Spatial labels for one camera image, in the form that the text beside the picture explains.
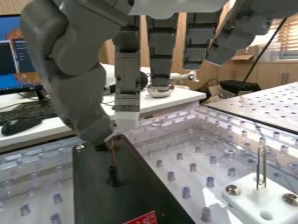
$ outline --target black cable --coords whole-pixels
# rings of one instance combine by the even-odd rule
[[[253,72],[253,70],[254,70],[254,67],[255,67],[255,65],[257,65],[257,63],[258,63],[258,61],[259,61],[259,59],[261,59],[261,57],[262,57],[265,51],[267,50],[267,47],[269,47],[269,45],[271,44],[271,42],[273,42],[273,40],[274,40],[274,38],[275,38],[275,36],[277,36],[277,34],[278,34],[278,32],[279,32],[279,30],[281,30],[283,24],[285,24],[285,22],[286,22],[286,20],[287,20],[287,18],[285,18],[285,19],[282,20],[282,22],[281,22],[281,24],[279,24],[279,26],[278,26],[278,28],[277,28],[274,34],[273,34],[273,36],[271,36],[271,38],[270,38],[270,40],[269,40],[266,46],[265,46],[263,49],[262,49],[262,51],[261,51],[261,53],[259,53],[259,55],[258,55],[258,57],[257,57],[257,59],[255,59],[253,65],[251,65],[251,67],[250,67],[250,70],[249,70],[249,72],[247,72],[247,74],[246,74],[246,76],[245,76],[245,79],[243,79],[243,81],[242,81],[242,83],[241,83],[241,85],[240,85],[240,88],[238,88],[238,90],[237,90],[237,92],[236,92],[236,96],[238,96],[240,91],[241,91],[242,88],[243,88],[245,82],[246,82],[246,80],[247,80],[247,78],[249,78],[249,76],[250,76],[250,74],[251,74],[251,72]]]

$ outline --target black panel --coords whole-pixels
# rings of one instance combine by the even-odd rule
[[[76,224],[122,224],[150,211],[158,224],[193,224],[142,157],[120,136],[116,144],[120,187],[106,184],[109,152],[73,151]]]

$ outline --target metal rod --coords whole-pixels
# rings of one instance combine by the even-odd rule
[[[263,147],[263,184],[265,184],[265,188],[267,187],[267,170],[266,170],[266,158],[267,157],[267,153],[266,153],[266,147]]]
[[[262,168],[263,168],[263,180],[261,181],[261,158],[262,158]],[[258,148],[258,164],[257,164],[257,190],[259,188],[259,185],[265,185],[265,188],[267,187],[267,153],[266,153],[266,147],[261,146]]]

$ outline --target window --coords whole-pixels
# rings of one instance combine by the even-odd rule
[[[271,30],[275,30],[282,19],[274,20]],[[279,51],[281,59],[298,59],[298,14],[287,18],[273,44]]]

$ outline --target white block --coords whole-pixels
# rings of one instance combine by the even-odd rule
[[[282,196],[291,193],[285,187],[267,179],[267,187],[257,191],[257,174],[251,173],[233,183],[241,194],[233,196],[222,190],[222,198],[233,207],[232,212],[249,224],[297,224],[298,207],[289,205]]]

